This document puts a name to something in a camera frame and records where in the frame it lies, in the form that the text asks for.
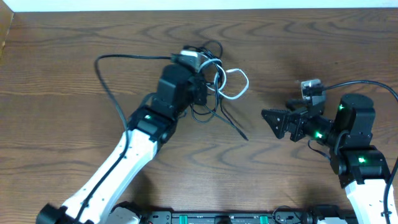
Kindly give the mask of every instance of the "black wire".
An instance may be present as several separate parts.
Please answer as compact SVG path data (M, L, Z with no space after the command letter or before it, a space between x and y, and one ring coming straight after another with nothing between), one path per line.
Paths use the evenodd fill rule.
M339 153L338 150L339 150L341 138L342 138L345 134L349 134L349 131L344 130L344 131L340 132L339 135L337 136L337 140L336 140L336 144L335 144L335 148L334 148L334 152L335 152L335 155L336 155L336 156L337 156L338 153Z
M226 119L224 119L222 116L218 115L216 112L212 111L209 107L207 107L205 105L205 108L208 109L214 116L216 116L217 118L219 118L220 120L224 121L225 123L229 124L232 126L232 128L236 129L238 131L238 133L242 136L242 138L246 141L248 141L248 137L246 137L246 135L238 128L236 127L233 123L228 122Z
M209 45L210 43L216 43L220 47L220 54L219 54L218 57L215 56L210 50L208 50L206 48L206 46ZM195 47L195 46L191 46L191 45L186 45L184 47L184 49L189 49L189 48L195 49L197 52L205 55L208 59L221 58L223 56L223 46L217 40L209 40L209 41L205 42L201 47ZM220 68L218 68L218 66L216 66L218 64L218 62L213 62L212 64L216 67L217 72L218 72L217 77L216 77L217 84L215 85L213 82L206 82L206 83L209 84L209 86L214 86L214 89L215 89L215 94L214 94L215 95L215 107L214 107L214 109L211 110L211 109L209 109L209 107L207 107L207 105L205 105L204 107L208 110L208 112L200 113L200 112L197 112L193 108L194 104L191 104L190 107L191 107L192 118L196 122L207 123L207 122L211 121L214 117L217 117L217 118L221 119L222 121L224 121L225 123L231 125L235 130L237 130L237 132L242 136L243 139L248 141L249 139L246 137L246 135L232 122L232 120L229 118L229 116L224 112L224 108L222 106L222 97L218 93L219 85L222 83L222 77L220 76L220 74L223 71ZM222 114L225 116L225 118L227 120L225 120L223 117L221 117L220 115L218 115L216 113L217 109L218 109L218 106L220 106L221 112L222 112ZM208 114L211 114L211 116L208 119L206 119L204 121L201 121L195 116L196 114L197 115L208 115Z
M142 99L141 104L139 105L139 107L143 107L147 104L147 102L156 95L156 93L149 93L147 94L144 99Z
M218 42L217 40L209 40L209 41L206 41L203 45L202 45L202 47L203 48L205 48L208 44L210 44L210 43L216 43L216 44L218 44L218 46L220 47L220 54L218 55L218 58L221 58L222 56L223 56L223 52L224 52L224 49L223 49L223 46L222 46L222 44L220 43L220 42Z
M88 206L88 202L90 199L93 197L94 193L97 191L98 187L104 182L104 180L108 177L108 175L112 172L112 170L119 164L119 162L122 160L124 155L126 155L126 152L129 148L129 135L127 133L128 126L127 126L127 120L124 117L124 113L122 111L122 108L120 107L118 101L115 99L114 95L112 94L111 90L105 83L104 79L101 76L100 68L98 65L99 60L102 58L134 58L134 59L171 59L171 57L164 57L164 56L142 56L142 55L125 55L125 54L109 54L109 55L101 55L99 56L95 61L94 61L94 70L95 73L98 77L98 80L101 82L102 87L104 88L105 92L108 94L109 98L111 99L112 103L114 104L116 111L118 111L118 114L120 116L120 119L123 123L124 131L126 133L126 145L124 146L123 152L120 154L119 158L115 161L115 163L106 171L104 176L97 182L97 184L93 187L91 192L87 195L86 199L84 199L79 212L75 218L75 224L79 223L80 217L83 214L84 209Z
M331 90L337 87L341 87L341 86L346 86L346 85L352 85L352 84L372 84L372 85L378 85L381 86L383 88L385 88L386 90L390 91L390 93L395 97L395 99L398 101L398 94L389 86L383 84L383 83L379 83L379 82L375 82L375 81L371 81L371 80L355 80L355 81L350 81L350 82L344 82L344 83L340 83L340 84L336 84L336 85L332 85L329 87L324 88L324 90ZM384 211L383 214L386 218L386 224L391 224L390 222L390 216L389 213L390 211L388 210L388 194L390 191L390 187L392 185L392 181L394 180L394 177L397 173L397 169L398 169L398 158L396 160L396 163L394 165L394 168L392 169L391 172L391 176L387 181L386 184L386 188L384 189L384 196L383 196L383 207L384 207Z
M236 124L238 124L238 126L241 127L241 125L239 124L239 122L228 112L228 110L223 106L222 101L220 100L220 109L222 114L225 116L225 118L227 118L229 121L233 121Z
M312 149L313 151L315 151L315 152L317 152L317 153L319 153L319 154L321 154L323 157L325 157L325 158L327 158L328 160L329 160L329 162L331 161L331 159L330 159L330 156L328 156L328 154L326 154L326 153L324 153L324 152L322 152L322 151L319 151L319 150L317 150L317 149L313 149L312 147L311 147L311 142L313 141L313 139L310 139L310 140L308 140L308 147L310 148L310 149Z
M287 205L281 205L281 206L277 207L277 208L274 210L274 212L272 212L272 219L275 221L276 224L281 224L280 222L278 222L278 221L276 220L276 217L275 217L276 211L278 211L278 210L281 209L281 208L289 208L289 209L293 210L290 206L287 206ZM302 214L301 217L299 217L299 215L298 215L296 212L293 212L293 213L294 213L294 215L300 220L299 222L293 223L293 224L300 224L300 223L302 222L302 216L303 216L303 214Z

